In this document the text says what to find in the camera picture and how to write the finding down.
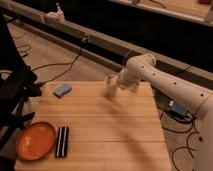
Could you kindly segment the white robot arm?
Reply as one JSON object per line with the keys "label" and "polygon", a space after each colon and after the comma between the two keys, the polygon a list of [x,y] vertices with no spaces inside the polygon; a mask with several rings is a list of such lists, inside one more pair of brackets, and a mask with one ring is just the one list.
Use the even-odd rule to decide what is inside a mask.
{"label": "white robot arm", "polygon": [[117,76],[118,85],[129,87],[140,80],[148,81],[155,88],[174,99],[202,120],[194,162],[195,171],[213,171],[213,90],[180,79],[155,67],[156,58],[147,53],[127,60]]}

